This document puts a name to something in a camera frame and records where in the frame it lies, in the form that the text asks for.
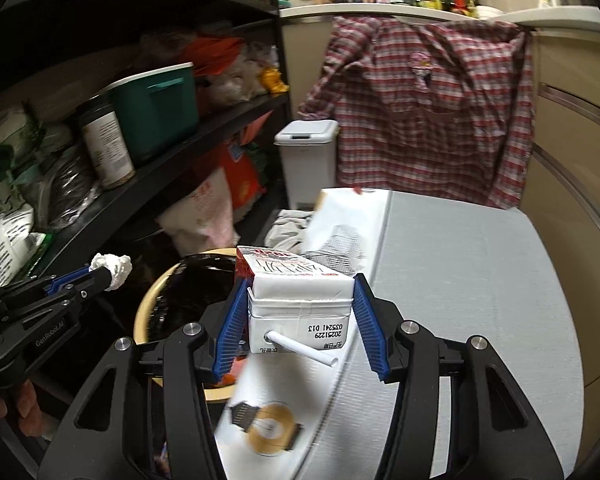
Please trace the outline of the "person's left hand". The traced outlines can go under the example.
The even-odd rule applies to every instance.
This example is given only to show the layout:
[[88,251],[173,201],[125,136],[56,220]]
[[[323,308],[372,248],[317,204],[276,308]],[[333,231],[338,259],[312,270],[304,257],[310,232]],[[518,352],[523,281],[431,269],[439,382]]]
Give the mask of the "person's left hand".
[[44,434],[43,413],[30,379],[22,383],[13,398],[5,400],[0,396],[0,419],[10,412],[17,414],[18,427],[26,437],[41,437]]

